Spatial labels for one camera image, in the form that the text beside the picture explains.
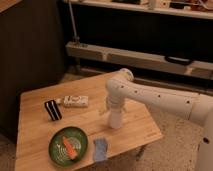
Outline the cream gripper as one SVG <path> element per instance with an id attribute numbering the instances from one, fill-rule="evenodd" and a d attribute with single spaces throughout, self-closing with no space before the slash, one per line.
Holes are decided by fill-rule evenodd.
<path id="1" fill-rule="evenodd" d="M 105 104 L 99 109 L 99 115 L 102 116 L 111 109 L 119 109 L 121 112 L 125 111 L 125 100 L 121 102 L 113 102 L 109 97 L 105 99 Z"/>

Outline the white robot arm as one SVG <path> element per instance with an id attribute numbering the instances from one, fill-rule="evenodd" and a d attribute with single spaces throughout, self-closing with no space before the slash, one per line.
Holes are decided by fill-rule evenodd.
<path id="1" fill-rule="evenodd" d="M 123 68 L 106 81 L 109 126 L 114 129 L 122 126 L 122 108 L 126 98 L 179 114 L 204 127 L 195 171 L 213 171 L 213 96 L 140 85 L 133 80 L 133 73 Z"/>

